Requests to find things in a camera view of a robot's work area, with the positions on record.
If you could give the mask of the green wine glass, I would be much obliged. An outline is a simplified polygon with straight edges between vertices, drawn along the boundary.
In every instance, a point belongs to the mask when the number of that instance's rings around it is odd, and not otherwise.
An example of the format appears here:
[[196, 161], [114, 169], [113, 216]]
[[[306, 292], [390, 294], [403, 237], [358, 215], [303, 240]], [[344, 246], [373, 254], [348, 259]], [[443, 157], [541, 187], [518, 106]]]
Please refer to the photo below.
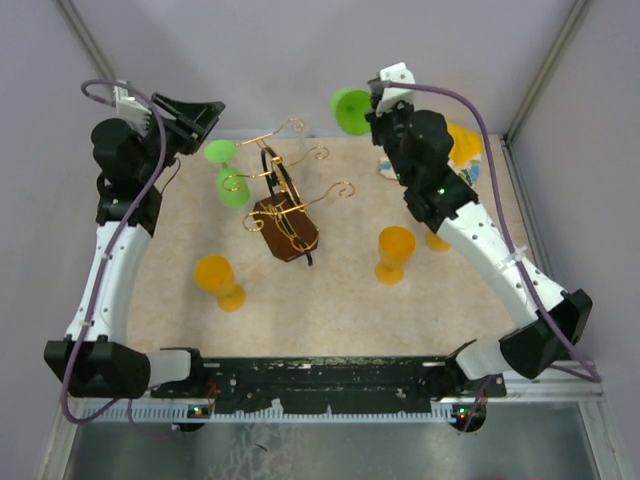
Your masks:
[[370, 132], [370, 124], [365, 118], [370, 107], [370, 94], [360, 89], [341, 88], [330, 101], [331, 113], [338, 127], [352, 136]]
[[238, 169], [230, 165], [236, 152], [236, 144], [227, 139], [214, 140], [204, 150], [206, 160], [220, 167], [216, 177], [218, 198], [226, 208], [230, 209], [243, 207], [250, 197], [246, 180]]

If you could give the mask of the green wine glass front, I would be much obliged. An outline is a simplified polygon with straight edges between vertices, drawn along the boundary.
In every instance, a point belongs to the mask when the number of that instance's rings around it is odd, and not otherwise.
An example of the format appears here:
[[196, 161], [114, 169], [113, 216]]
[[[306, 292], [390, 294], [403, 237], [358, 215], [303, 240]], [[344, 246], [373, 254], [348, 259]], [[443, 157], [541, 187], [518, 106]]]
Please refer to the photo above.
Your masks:
[[246, 180], [238, 169], [230, 165], [236, 152], [236, 144], [227, 139], [214, 140], [204, 150], [206, 160], [220, 167], [216, 177], [218, 198], [226, 208], [230, 209], [243, 207], [250, 197]]

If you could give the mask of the clear wine glass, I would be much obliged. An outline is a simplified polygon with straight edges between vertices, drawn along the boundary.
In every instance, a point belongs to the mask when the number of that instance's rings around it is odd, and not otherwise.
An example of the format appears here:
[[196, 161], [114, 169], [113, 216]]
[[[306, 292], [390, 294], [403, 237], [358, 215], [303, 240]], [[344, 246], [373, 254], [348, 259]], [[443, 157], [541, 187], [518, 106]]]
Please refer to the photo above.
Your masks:
[[306, 122], [300, 120], [296, 126], [292, 128], [292, 131], [296, 134], [295, 154], [301, 156], [306, 151], [306, 138], [308, 133]]

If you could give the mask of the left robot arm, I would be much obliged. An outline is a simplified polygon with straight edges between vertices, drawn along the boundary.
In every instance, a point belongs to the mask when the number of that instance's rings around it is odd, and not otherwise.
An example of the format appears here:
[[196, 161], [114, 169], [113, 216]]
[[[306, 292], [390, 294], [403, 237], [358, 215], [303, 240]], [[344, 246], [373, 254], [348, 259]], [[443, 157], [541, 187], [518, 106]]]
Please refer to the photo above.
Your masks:
[[127, 346], [127, 319], [141, 260], [155, 233], [162, 195], [154, 183], [179, 155], [195, 154], [225, 109], [220, 101], [185, 103], [153, 94], [161, 121], [110, 118], [91, 132], [97, 179], [96, 247], [76, 314], [44, 360], [76, 398], [141, 397], [172, 382], [184, 395], [201, 394], [208, 373], [190, 348], [142, 353]]

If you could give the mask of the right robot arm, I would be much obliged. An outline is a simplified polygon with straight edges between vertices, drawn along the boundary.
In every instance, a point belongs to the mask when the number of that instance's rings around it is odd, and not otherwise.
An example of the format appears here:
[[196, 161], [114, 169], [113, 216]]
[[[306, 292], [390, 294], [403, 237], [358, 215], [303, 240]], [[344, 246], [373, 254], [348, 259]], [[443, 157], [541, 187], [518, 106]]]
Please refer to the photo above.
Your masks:
[[383, 148], [404, 187], [413, 217], [461, 253], [507, 308], [515, 330], [476, 340], [453, 356], [448, 387], [470, 395], [488, 375], [513, 370], [535, 379], [580, 339], [593, 302], [568, 292], [516, 248], [469, 185], [467, 167], [481, 156], [480, 136], [440, 113], [399, 100], [365, 114], [372, 142]]

